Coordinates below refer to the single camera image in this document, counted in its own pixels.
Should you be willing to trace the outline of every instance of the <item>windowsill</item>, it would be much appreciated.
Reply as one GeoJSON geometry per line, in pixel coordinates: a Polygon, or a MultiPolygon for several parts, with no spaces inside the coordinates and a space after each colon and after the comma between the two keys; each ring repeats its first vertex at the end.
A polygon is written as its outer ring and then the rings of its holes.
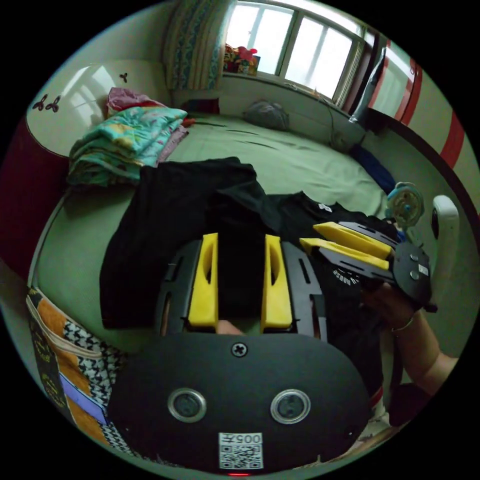
{"type": "Polygon", "coordinates": [[[281,89],[289,90],[290,92],[295,92],[296,94],[303,95],[304,97],[307,97],[311,100],[324,104],[330,109],[335,110],[337,113],[342,114],[344,117],[350,118],[350,115],[344,112],[338,105],[335,105],[332,101],[327,100],[326,98],[323,98],[323,97],[319,98],[313,95],[312,93],[310,93],[308,90],[302,90],[300,87],[289,86],[288,84],[285,83],[284,80],[281,80],[281,79],[268,78],[268,77],[262,77],[262,76],[253,76],[253,75],[243,75],[241,73],[231,73],[231,72],[224,72],[223,76],[231,77],[235,79],[245,79],[245,80],[250,80],[254,82],[261,82],[263,84],[268,84],[268,85],[275,85],[276,87],[279,87],[281,89]]]}

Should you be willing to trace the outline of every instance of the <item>houndstooth fabric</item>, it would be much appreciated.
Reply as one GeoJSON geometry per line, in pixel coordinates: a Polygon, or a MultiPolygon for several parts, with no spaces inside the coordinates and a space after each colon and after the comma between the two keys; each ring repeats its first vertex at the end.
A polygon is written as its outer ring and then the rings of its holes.
{"type": "Polygon", "coordinates": [[[115,428],[113,423],[110,423],[109,425],[102,425],[101,423],[99,423],[99,425],[101,431],[103,432],[103,435],[105,435],[106,441],[110,444],[111,447],[120,450],[124,454],[134,456],[133,451],[127,445],[122,435],[120,435],[120,432],[115,428]]]}
{"type": "Polygon", "coordinates": [[[127,361],[127,354],[107,345],[70,320],[65,324],[63,336],[78,347],[102,354],[99,359],[78,356],[78,368],[90,383],[92,398],[105,408],[112,395],[117,373],[127,361]]]}

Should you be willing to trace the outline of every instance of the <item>pink blanket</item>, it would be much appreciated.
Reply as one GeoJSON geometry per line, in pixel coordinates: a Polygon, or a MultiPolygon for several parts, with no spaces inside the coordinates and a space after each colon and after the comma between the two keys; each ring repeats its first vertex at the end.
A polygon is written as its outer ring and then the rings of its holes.
{"type": "MultiPolygon", "coordinates": [[[[121,112],[122,110],[130,109],[132,107],[166,107],[166,105],[164,105],[163,103],[152,100],[147,95],[136,93],[129,88],[119,88],[116,86],[114,86],[110,90],[110,93],[108,94],[108,99],[106,101],[106,106],[108,117],[111,117],[117,112],[121,112]]],[[[183,126],[179,126],[176,130],[174,130],[167,143],[165,144],[165,147],[160,152],[155,166],[167,160],[171,153],[177,148],[177,145],[188,134],[189,131],[183,126]]]]}

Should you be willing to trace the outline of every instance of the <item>bracelet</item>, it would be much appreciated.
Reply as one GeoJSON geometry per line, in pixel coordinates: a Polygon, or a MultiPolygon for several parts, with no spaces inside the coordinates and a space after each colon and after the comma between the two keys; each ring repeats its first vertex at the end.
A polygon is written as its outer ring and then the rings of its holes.
{"type": "Polygon", "coordinates": [[[393,334],[396,334],[397,332],[401,332],[402,330],[407,329],[407,328],[413,323],[414,320],[415,320],[415,314],[413,314],[413,315],[411,316],[411,319],[407,322],[406,325],[401,326],[400,328],[392,328],[392,329],[391,329],[391,332],[392,332],[393,334]]]}

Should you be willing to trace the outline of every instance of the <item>headboard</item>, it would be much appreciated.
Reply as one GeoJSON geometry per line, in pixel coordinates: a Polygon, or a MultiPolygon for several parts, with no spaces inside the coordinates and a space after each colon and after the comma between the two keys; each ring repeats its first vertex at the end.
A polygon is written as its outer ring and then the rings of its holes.
{"type": "Polygon", "coordinates": [[[161,63],[111,60],[80,69],[66,65],[28,107],[26,121],[30,132],[46,149],[68,156],[74,142],[105,119],[105,102],[112,87],[129,88],[165,105],[171,104],[161,63]]]}

